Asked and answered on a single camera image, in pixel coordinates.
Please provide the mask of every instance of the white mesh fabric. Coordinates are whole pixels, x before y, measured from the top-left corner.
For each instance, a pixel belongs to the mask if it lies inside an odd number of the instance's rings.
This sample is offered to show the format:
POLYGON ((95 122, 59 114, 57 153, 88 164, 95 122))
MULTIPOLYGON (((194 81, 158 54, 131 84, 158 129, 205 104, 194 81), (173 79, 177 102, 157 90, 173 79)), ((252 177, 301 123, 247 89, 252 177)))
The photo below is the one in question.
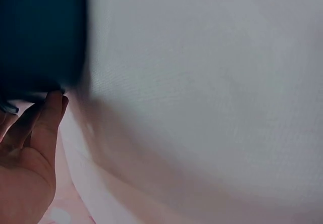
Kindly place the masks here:
MULTIPOLYGON (((97 181, 196 223, 321 223, 322 2, 90 0, 89 93, 72 98, 63 140, 97 181)), ((120 198, 128 223, 172 222, 120 198)))

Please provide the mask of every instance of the hand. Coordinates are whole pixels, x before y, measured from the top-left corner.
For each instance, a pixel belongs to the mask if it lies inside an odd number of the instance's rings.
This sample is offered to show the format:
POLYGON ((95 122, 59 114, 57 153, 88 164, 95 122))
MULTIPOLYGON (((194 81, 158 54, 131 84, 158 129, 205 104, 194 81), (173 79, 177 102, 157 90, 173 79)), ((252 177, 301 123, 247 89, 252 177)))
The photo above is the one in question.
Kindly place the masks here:
POLYGON ((37 224, 56 190, 55 151, 58 127, 68 99, 47 95, 20 118, 0 112, 0 222, 37 224))

